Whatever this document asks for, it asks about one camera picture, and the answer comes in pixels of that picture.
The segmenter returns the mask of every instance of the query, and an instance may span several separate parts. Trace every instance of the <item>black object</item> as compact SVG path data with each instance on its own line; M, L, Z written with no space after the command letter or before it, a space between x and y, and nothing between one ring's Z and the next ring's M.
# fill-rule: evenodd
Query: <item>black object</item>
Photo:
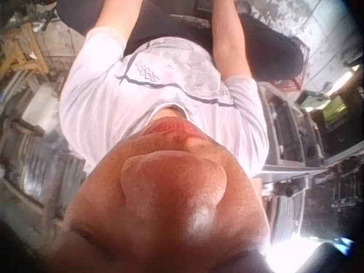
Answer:
M58 0L61 20L82 35L93 28L104 0ZM288 37L270 29L249 14L239 15L245 32L246 55L257 81L288 80L303 68L301 49ZM142 44L162 37L191 40L212 54L211 29L187 27L168 16L150 1L144 1L136 26L127 42L125 56Z

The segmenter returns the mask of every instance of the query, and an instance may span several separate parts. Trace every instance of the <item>wooden frame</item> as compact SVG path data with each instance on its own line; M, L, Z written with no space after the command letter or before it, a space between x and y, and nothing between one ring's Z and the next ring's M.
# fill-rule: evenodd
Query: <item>wooden frame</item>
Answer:
M21 32L20 29L12 30L4 34L5 45L11 49L11 52L6 56L0 67L0 78L2 78L9 69L13 71L35 69L38 73L46 75L49 73L49 68L44 61L42 52L40 51L38 42L33 32L31 23L22 25L22 29L27 33L30 50L36 56L35 60L27 61L21 48L16 40L16 36Z

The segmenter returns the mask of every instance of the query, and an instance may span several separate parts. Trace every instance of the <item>skin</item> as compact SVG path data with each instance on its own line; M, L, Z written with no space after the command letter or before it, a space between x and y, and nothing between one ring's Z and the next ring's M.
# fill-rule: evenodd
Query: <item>skin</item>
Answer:
M97 26L127 39L141 2L106 0ZM223 78L250 75L233 4L214 3L225 10L213 17ZM233 30L224 34L219 24ZM119 142L84 181L50 257L62 272L207 272L268 241L263 206L236 158L180 111L166 108Z

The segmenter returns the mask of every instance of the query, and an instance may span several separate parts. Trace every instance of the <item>white t-shirt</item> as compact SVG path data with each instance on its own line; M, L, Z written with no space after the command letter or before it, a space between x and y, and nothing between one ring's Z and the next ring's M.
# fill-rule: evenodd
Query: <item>white t-shirt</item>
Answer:
M91 30L61 95L62 130L86 159L86 172L164 107L182 110L225 146L248 176L262 169L267 127L253 79L221 81L210 54L185 39L156 39L123 57L125 46L111 28Z

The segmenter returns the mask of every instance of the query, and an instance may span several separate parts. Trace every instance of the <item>leg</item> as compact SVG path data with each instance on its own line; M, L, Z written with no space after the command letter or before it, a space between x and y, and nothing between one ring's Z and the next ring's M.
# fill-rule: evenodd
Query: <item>leg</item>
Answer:
M94 27L104 2L105 0L58 0L57 12L67 26L85 36ZM202 36L195 31L194 28L175 21L150 0L144 1L139 19L127 42L125 56L150 40L168 36L188 39L203 46Z
M290 38L247 14L240 14L246 55L257 81L288 80L301 73L303 54Z

